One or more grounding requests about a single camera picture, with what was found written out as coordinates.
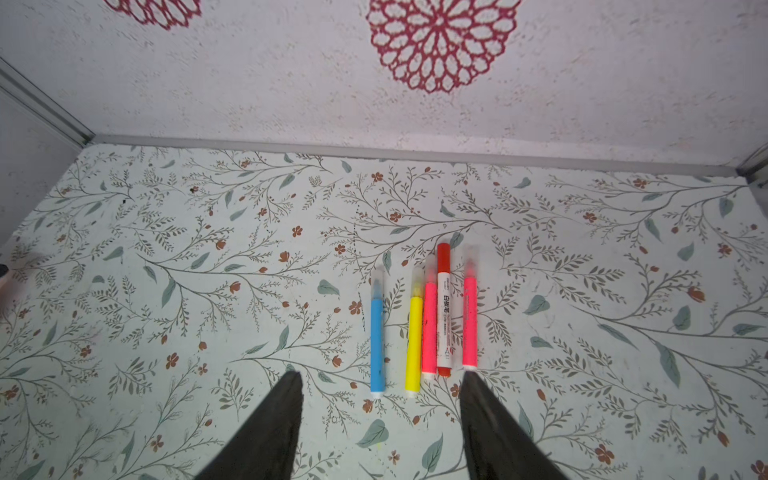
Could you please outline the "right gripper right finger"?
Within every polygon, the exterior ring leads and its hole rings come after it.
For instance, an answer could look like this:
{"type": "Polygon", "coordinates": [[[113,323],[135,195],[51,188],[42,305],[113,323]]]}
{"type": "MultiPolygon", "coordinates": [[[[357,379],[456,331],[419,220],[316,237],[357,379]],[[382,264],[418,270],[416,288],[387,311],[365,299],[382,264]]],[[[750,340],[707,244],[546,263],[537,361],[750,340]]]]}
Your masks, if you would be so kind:
{"type": "Polygon", "coordinates": [[[474,371],[459,394],[461,426],[472,479],[563,479],[502,402],[474,371]]]}

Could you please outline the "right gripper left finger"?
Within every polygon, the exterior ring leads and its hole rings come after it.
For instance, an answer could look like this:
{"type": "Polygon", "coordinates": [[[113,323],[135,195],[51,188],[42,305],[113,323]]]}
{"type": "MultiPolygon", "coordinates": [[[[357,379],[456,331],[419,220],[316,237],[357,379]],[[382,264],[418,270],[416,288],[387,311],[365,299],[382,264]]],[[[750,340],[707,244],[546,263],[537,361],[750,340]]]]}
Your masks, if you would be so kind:
{"type": "Polygon", "coordinates": [[[199,479],[289,479],[302,420],[303,382],[285,373],[199,479]]]}

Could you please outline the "pink highlighter pen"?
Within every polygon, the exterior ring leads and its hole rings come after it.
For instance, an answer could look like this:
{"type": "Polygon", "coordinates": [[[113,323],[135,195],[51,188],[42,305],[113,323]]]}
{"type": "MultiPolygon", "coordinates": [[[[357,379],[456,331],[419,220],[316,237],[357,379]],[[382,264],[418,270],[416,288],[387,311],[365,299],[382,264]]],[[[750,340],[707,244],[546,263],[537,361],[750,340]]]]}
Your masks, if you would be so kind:
{"type": "Polygon", "coordinates": [[[422,329],[422,376],[432,380],[437,374],[437,260],[427,258],[422,329]]]}
{"type": "Polygon", "coordinates": [[[465,255],[463,281],[463,354],[465,370],[478,368],[478,326],[477,326],[477,249],[469,246],[465,255]]]}

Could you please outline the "yellow highlighter pen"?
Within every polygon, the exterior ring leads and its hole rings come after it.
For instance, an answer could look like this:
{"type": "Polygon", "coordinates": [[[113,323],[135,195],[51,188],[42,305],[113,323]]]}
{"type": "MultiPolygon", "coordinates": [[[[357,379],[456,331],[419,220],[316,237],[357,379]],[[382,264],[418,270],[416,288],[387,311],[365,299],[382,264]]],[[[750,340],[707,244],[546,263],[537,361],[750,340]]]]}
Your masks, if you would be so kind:
{"type": "Polygon", "coordinates": [[[408,316],[405,392],[409,398],[420,392],[424,286],[424,269],[417,265],[412,275],[408,316]]]}

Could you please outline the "white whiteboard marker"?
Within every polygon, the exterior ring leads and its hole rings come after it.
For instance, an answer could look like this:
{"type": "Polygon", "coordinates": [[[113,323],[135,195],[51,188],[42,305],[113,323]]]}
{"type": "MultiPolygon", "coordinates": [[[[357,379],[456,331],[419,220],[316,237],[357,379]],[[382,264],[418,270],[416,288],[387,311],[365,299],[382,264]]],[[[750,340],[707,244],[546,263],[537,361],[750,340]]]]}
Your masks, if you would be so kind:
{"type": "Polygon", "coordinates": [[[437,370],[449,377],[452,370],[451,344],[451,247],[437,246],[437,370]]]}

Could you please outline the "blue highlighter pen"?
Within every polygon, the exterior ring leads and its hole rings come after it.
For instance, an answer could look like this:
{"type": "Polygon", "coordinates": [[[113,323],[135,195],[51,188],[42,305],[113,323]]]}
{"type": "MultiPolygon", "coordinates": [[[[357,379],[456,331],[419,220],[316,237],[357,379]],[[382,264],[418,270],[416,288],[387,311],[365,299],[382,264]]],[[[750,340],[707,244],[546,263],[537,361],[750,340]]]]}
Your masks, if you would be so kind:
{"type": "Polygon", "coordinates": [[[386,388],[384,372],[384,276],[383,267],[376,268],[371,278],[370,308],[370,391],[375,398],[381,398],[386,388]]]}

